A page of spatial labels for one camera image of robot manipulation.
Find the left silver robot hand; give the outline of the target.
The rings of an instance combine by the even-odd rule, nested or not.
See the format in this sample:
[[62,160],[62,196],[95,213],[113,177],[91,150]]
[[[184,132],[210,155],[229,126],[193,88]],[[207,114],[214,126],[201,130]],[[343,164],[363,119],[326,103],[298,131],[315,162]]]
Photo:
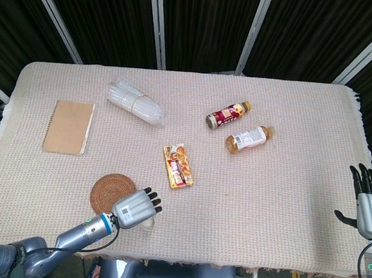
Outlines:
[[161,199],[150,187],[141,189],[116,202],[112,214],[118,221],[120,229],[131,229],[137,225],[145,230],[155,228],[155,215],[163,209]]

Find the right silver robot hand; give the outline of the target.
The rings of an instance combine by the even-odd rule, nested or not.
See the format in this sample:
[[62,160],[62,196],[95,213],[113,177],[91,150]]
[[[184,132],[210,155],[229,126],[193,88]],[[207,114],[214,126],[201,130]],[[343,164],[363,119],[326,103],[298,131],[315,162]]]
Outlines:
[[372,241],[372,169],[360,163],[357,168],[350,166],[350,172],[353,176],[356,217],[347,218],[339,210],[334,214],[340,222],[354,227],[364,239]]

